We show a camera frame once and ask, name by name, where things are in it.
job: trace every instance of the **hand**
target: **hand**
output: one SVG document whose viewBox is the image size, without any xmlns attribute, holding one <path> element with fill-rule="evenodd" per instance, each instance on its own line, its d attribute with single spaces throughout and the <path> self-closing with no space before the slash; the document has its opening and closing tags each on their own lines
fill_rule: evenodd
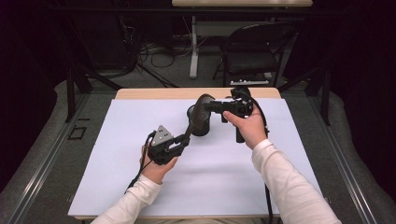
<svg viewBox="0 0 396 224">
<path fill-rule="evenodd" d="M 167 164 L 165 165 L 159 165 L 149 158 L 148 154 L 146 153 L 145 156 L 145 164 L 146 166 L 143 171 L 142 175 L 150 179 L 156 184 L 161 185 L 163 183 L 163 177 L 170 171 L 176 164 L 177 162 L 177 157 L 174 157 L 172 160 L 170 160 Z"/>
<path fill-rule="evenodd" d="M 262 115 L 257 106 L 253 105 L 253 111 L 246 119 L 241 119 L 229 111 L 224 111 L 223 116 L 239 129 L 239 132 L 245 138 L 247 146 L 251 149 L 257 146 L 262 140 L 267 139 Z"/>
</svg>

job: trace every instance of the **right hand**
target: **right hand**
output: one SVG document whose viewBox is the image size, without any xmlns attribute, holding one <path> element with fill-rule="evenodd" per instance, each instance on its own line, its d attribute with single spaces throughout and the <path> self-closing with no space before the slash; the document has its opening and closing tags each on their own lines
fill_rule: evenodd
<svg viewBox="0 0 396 224">
<path fill-rule="evenodd" d="M 262 121 L 262 115 L 259 108 L 253 105 L 251 115 L 246 119 L 241 119 L 229 111 L 224 111 L 224 118 L 239 129 L 239 132 L 245 138 L 247 146 L 253 149 L 262 140 L 267 139 Z"/>
</svg>

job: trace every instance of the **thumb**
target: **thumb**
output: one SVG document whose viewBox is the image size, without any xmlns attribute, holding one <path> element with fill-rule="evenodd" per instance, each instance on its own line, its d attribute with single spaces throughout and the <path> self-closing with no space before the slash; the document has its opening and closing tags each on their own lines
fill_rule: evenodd
<svg viewBox="0 0 396 224">
<path fill-rule="evenodd" d="M 177 160 L 178 160 L 178 157 L 174 157 L 172 160 L 170 160 L 168 163 L 166 163 L 165 164 L 166 170 L 167 171 L 171 170 L 175 166 Z"/>
<path fill-rule="evenodd" d="M 241 125 L 241 122 L 243 120 L 243 119 L 239 118 L 238 116 L 236 116 L 235 114 L 231 113 L 230 111 L 224 111 L 223 116 L 237 128 L 239 128 L 239 126 Z"/>
</svg>

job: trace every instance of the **chair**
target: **chair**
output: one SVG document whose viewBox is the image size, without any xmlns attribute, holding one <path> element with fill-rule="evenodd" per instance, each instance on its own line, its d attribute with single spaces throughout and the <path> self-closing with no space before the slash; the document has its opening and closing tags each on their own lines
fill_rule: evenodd
<svg viewBox="0 0 396 224">
<path fill-rule="evenodd" d="M 220 44 L 221 61 L 212 79 L 224 63 L 223 87 L 227 76 L 240 78 L 259 73 L 275 73 L 272 78 L 275 87 L 284 48 L 296 33 L 296 27 L 286 22 L 253 24 L 237 29 L 224 44 Z"/>
</svg>

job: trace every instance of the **cuff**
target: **cuff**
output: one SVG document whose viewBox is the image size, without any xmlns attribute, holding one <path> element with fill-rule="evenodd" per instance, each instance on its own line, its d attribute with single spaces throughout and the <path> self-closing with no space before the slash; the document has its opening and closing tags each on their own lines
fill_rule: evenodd
<svg viewBox="0 0 396 224">
<path fill-rule="evenodd" d="M 276 151 L 277 149 L 274 147 L 274 143 L 268 139 L 262 140 L 253 148 L 251 160 L 253 161 L 254 168 L 260 172 L 267 159 Z"/>
<path fill-rule="evenodd" d="M 145 204 L 152 204 L 160 192 L 161 185 L 156 184 L 144 175 L 139 176 L 133 187 L 128 188 L 127 192 L 132 193 Z"/>
</svg>

